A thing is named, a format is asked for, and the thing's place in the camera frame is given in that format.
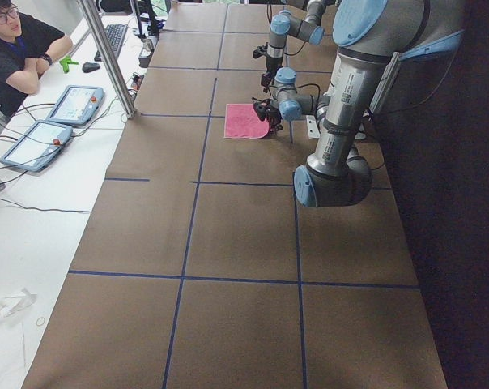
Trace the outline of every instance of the black wall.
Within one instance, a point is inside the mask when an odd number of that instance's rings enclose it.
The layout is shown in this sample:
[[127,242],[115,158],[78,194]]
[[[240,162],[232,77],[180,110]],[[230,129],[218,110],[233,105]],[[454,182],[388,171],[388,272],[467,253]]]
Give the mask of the black wall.
[[450,60],[406,63],[376,128],[449,389],[489,389],[489,1]]

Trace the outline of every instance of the wristwatch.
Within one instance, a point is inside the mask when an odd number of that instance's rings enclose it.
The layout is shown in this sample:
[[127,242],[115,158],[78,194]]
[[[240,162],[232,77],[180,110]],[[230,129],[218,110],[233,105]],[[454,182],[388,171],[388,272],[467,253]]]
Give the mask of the wristwatch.
[[46,62],[48,62],[49,66],[51,66],[53,63],[52,58],[47,53],[40,55],[40,58],[43,58]]

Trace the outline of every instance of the white tabletop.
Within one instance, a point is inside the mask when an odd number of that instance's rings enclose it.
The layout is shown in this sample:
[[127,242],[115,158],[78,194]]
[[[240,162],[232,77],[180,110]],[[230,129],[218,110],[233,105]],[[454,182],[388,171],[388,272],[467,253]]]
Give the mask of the white tabletop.
[[[130,80],[134,72],[142,74],[138,54],[142,43],[131,31],[136,26],[129,16],[104,17],[105,24],[129,24],[125,45],[118,58],[123,77]],[[78,41],[87,29],[83,21],[72,39]],[[80,65],[70,65],[64,74],[54,64],[41,78],[40,91],[29,96],[26,107],[40,103],[55,103],[67,85],[102,87],[104,103],[96,115],[104,112],[116,98],[110,78],[101,63],[101,69],[85,74],[84,62],[92,61],[96,52],[91,34],[73,54]],[[36,119],[46,118],[51,107],[30,109]],[[15,115],[8,129],[23,133],[34,122],[26,112]],[[43,212],[27,210],[0,201],[0,301],[4,297],[20,296],[26,288],[36,295],[36,301],[12,316],[0,317],[0,388],[21,387],[24,377],[36,355],[53,306],[68,272],[70,262],[96,201],[105,171],[113,157],[125,125],[123,109],[115,100],[109,114],[96,122],[83,136],[73,138],[57,158],[39,173],[26,173],[8,182],[0,192],[7,199],[25,207],[86,212]],[[2,134],[19,135],[5,129]],[[0,140],[0,157],[12,145]],[[0,169],[0,178],[6,182],[19,176],[17,169]]]

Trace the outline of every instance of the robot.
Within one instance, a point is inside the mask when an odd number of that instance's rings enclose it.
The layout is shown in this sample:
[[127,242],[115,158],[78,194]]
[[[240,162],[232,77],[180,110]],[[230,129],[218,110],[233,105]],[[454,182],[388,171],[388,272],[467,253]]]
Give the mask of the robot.
[[386,66],[395,52],[399,60],[441,55],[461,42],[464,1],[457,0],[343,0],[334,18],[333,39],[338,53],[330,86],[321,96],[300,94],[296,72],[283,67],[288,36],[312,45],[324,36],[321,17],[334,0],[286,0],[306,11],[297,19],[280,11],[270,23],[269,42],[253,56],[266,57],[261,85],[271,99],[254,106],[271,130],[281,118],[293,121],[313,115],[320,131],[315,152],[306,165],[296,168],[297,200],[306,207],[355,205],[367,197],[372,175],[354,145],[361,119],[371,102]]

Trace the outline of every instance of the tablet computer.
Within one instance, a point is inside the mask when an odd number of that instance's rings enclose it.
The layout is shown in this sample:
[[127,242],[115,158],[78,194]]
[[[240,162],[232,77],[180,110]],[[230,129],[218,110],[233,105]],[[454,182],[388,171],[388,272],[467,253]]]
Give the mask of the tablet computer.
[[38,120],[0,158],[0,162],[39,172],[61,152],[71,136],[71,126]]
[[70,126],[82,126],[90,121],[103,98],[103,88],[69,85],[46,120]]

